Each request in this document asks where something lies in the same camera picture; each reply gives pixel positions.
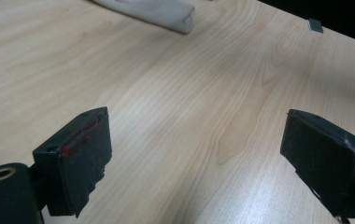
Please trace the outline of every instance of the light wood surface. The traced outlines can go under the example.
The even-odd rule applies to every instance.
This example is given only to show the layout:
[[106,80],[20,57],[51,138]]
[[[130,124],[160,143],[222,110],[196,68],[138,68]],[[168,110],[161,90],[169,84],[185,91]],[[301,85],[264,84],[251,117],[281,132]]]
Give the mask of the light wood surface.
[[33,164],[106,105],[105,178],[78,219],[46,223],[337,223],[279,147],[290,108],[355,134],[355,40],[255,0],[187,2],[189,35],[91,1],[0,1],[0,164]]

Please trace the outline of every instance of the wood grain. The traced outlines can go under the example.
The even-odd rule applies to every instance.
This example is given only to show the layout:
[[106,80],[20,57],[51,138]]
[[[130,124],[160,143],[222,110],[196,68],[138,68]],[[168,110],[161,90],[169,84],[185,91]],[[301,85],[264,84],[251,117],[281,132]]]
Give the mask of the wood grain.
[[255,0],[187,2],[189,35],[91,1],[0,1],[0,164],[106,105],[105,178],[78,219],[46,223],[337,223],[279,147],[290,108],[355,134],[355,40]]

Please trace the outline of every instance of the gray cloth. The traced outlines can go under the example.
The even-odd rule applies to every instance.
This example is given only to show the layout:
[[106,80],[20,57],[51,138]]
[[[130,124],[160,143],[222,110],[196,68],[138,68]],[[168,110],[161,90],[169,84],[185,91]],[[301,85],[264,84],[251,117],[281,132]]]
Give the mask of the gray cloth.
[[192,30],[194,6],[180,0],[93,0],[93,2],[183,34],[188,34]]

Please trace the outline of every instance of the wooden table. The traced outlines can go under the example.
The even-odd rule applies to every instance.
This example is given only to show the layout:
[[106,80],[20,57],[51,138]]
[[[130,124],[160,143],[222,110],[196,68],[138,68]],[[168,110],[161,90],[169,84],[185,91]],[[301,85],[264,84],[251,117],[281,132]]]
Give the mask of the wooden table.
[[0,164],[106,105],[105,178],[78,219],[46,223],[337,223],[279,147],[290,108],[355,134],[355,40],[255,0],[187,2],[189,35],[86,0],[0,1]]

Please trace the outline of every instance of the white fabric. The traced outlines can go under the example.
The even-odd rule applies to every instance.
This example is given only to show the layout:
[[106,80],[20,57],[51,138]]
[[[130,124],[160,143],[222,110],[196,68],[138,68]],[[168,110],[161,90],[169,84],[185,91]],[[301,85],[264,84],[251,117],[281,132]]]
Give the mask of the white fabric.
[[180,0],[93,0],[125,15],[188,34],[194,6]]

